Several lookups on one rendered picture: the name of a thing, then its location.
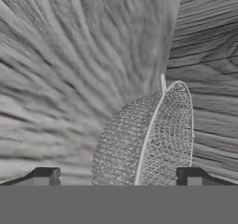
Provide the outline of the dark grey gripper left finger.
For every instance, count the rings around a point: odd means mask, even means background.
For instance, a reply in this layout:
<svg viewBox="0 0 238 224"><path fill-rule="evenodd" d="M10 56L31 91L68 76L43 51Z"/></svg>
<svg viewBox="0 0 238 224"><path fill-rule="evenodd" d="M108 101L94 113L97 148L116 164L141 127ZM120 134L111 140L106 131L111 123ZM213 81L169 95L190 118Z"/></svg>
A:
<svg viewBox="0 0 238 224"><path fill-rule="evenodd" d="M36 167L27 175L0 183L0 186L59 186L59 167Z"/></svg>

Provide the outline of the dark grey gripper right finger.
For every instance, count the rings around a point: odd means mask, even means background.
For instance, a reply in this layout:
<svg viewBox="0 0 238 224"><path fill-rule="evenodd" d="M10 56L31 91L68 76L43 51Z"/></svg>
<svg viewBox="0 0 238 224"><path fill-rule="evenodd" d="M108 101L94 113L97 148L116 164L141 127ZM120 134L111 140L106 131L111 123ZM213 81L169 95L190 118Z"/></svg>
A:
<svg viewBox="0 0 238 224"><path fill-rule="evenodd" d="M200 167L178 167L178 186L235 186L235 183L215 178Z"/></svg>

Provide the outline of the silver mesh tea strainer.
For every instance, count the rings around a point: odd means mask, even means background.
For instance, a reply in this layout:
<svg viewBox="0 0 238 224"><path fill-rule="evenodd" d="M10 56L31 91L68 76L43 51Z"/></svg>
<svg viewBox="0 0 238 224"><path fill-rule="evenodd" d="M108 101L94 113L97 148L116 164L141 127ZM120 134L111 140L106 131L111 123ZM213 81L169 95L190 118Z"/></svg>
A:
<svg viewBox="0 0 238 224"><path fill-rule="evenodd" d="M187 85L161 80L162 91L136 99L105 125L92 162L94 186L175 186L192 165L193 108Z"/></svg>

